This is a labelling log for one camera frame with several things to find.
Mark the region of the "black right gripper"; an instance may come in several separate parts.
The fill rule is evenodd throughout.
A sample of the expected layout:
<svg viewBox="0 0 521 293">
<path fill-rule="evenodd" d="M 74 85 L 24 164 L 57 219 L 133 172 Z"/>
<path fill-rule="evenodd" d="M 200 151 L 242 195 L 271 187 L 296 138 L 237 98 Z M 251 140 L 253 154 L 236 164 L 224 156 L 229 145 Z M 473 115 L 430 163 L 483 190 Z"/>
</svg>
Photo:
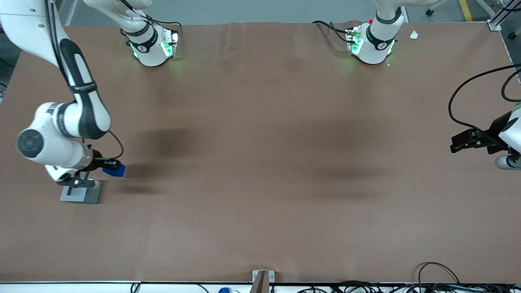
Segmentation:
<svg viewBox="0 0 521 293">
<path fill-rule="evenodd" d="M 121 169 L 120 161 L 115 158 L 103 158 L 102 154 L 95 149 L 91 149 L 93 152 L 93 159 L 90 163 L 90 171 L 94 171 L 98 168 L 108 170 L 119 170 Z"/>
</svg>

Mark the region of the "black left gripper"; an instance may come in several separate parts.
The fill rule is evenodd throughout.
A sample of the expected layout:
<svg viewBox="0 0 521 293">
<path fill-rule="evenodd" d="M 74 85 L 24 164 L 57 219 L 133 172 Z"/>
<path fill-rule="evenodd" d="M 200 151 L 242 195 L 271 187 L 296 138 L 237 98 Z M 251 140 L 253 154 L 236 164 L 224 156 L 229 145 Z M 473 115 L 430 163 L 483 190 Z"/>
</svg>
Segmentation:
<svg viewBox="0 0 521 293">
<path fill-rule="evenodd" d="M 486 148 L 489 155 L 508 150 L 508 145 L 500 137 L 511 111 L 494 119 L 487 130 L 479 132 L 475 129 L 467 129 L 452 137 L 450 151 L 452 154 L 465 149 Z"/>
</svg>

